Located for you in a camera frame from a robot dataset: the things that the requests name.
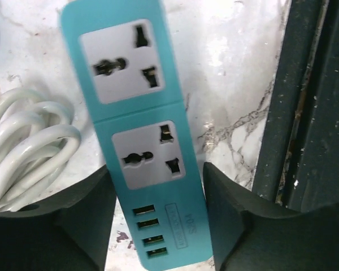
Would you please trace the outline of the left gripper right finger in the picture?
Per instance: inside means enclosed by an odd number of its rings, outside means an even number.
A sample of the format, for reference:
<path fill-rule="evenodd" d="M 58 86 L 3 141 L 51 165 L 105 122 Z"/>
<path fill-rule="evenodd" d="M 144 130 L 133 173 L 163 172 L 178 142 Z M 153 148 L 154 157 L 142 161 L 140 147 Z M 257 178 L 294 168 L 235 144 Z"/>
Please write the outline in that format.
<path fill-rule="evenodd" d="M 339 270 L 339 203 L 293 211 L 209 162 L 203 181 L 216 270 Z"/>

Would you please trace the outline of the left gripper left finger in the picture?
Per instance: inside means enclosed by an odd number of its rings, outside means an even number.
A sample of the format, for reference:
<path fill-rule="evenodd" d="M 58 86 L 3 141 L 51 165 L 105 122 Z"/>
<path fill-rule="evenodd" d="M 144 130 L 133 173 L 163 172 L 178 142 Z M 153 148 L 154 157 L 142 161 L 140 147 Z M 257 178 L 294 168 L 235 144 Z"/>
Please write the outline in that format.
<path fill-rule="evenodd" d="M 0 212 L 0 270 L 104 270 L 115 203 L 101 167 L 17 212 Z"/>

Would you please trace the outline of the teal power strip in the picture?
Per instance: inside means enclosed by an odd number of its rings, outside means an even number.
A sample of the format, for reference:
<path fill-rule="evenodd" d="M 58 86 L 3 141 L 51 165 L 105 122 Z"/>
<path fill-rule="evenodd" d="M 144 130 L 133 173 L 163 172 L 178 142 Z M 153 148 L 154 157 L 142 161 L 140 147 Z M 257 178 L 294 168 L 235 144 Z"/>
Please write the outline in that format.
<path fill-rule="evenodd" d="M 147 270 L 212 256 L 205 195 L 161 1 L 73 1 L 69 56 Z"/>

